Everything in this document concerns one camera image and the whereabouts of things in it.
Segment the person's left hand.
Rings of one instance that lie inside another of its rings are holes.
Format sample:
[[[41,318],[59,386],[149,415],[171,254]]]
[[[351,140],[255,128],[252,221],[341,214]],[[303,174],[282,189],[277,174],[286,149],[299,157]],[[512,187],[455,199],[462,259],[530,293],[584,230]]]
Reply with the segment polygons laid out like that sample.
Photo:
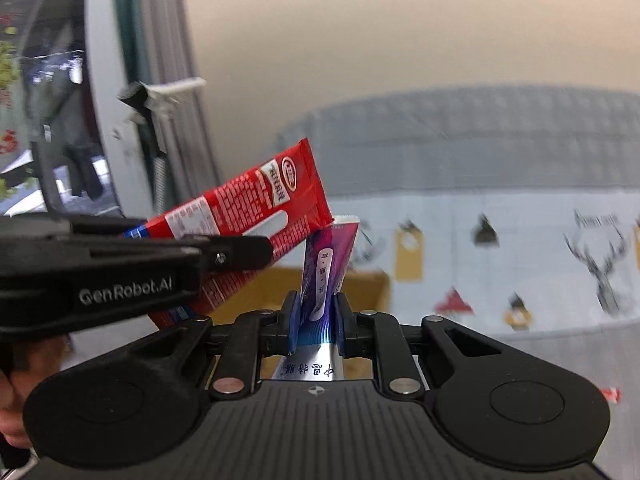
[[[24,426],[24,403],[40,382],[61,370],[68,350],[67,336],[29,344],[18,352],[14,370],[1,374],[1,434],[14,448],[32,446]]]

